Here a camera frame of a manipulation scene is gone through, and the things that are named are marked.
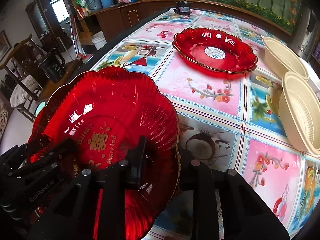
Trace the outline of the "colourful patterned tablecloth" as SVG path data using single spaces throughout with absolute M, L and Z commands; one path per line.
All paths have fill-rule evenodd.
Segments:
M 200 27 L 239 37 L 257 55 L 256 70 L 222 77 L 181 57 L 175 34 Z M 282 87 L 263 60 L 266 35 L 229 15 L 169 9 L 101 48 L 92 69 L 119 66 L 150 76 L 178 112 L 182 153 L 213 170 L 237 170 L 296 238 L 319 202 L 319 160 L 294 149 L 278 119 Z

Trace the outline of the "beige ribbed bowl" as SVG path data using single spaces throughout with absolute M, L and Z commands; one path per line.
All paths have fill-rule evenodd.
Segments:
M 294 72 L 303 80 L 309 80 L 304 64 L 290 48 L 271 37 L 262 36 L 262 40 L 265 46 L 264 62 L 277 77 L 282 79 L 285 73 Z
M 287 72 L 282 78 L 279 119 L 290 144 L 301 152 L 319 156 L 319 100 L 298 74 Z

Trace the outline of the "dark wooden cabinet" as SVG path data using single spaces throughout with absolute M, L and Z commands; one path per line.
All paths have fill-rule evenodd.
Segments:
M 110 7 L 80 17 L 75 0 L 63 0 L 75 19 L 75 30 L 81 44 L 92 45 L 91 37 L 102 31 L 106 41 L 136 25 L 143 19 L 167 7 L 174 7 L 175 0 L 138 0 L 118 7 Z

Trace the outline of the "small black jar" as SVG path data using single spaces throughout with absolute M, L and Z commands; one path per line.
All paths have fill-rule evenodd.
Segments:
M 179 15 L 190 15 L 191 14 L 191 2 L 188 2 L 187 0 L 182 0 L 176 2 L 176 8 L 174 9 L 174 12 Z

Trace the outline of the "white plastic bucket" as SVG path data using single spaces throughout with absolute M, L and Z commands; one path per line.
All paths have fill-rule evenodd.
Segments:
M 95 48 L 97 50 L 99 50 L 100 48 L 102 48 L 105 44 L 107 44 L 107 41 L 104 37 L 104 33 L 102 31 L 94 34 L 92 37 L 91 37 L 91 40 L 95 46 Z

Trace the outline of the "red glass plate with sticker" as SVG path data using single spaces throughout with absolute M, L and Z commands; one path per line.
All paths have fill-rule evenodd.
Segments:
M 174 35 L 172 45 L 193 66 L 219 75 L 239 76 L 257 67 L 251 46 L 218 29 L 184 29 Z

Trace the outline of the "red glass plate with lettering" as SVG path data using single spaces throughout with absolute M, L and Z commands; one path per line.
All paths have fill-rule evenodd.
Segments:
M 125 192 L 125 230 L 127 239 L 141 239 L 171 200 L 181 170 L 176 110 L 149 76 L 111 66 L 60 87 L 34 121 L 26 159 L 35 163 L 71 139 L 78 152 L 67 170 L 99 171 L 123 160 L 140 137 L 153 151 L 138 189 Z

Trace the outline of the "wooden chair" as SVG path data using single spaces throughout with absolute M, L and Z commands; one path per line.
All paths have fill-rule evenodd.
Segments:
M 10 106 L 18 110 L 29 121 L 34 122 L 35 111 L 31 106 L 39 100 L 40 91 L 46 85 L 48 78 L 39 68 L 40 61 L 46 56 L 30 34 L 26 39 L 16 44 L 8 53 L 1 70 L 15 81 L 10 96 Z

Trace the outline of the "stainless steel thermos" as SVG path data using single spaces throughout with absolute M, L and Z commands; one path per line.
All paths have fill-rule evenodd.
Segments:
M 309 61 L 318 35 L 319 20 L 310 5 L 302 1 L 288 47 L 303 60 Z

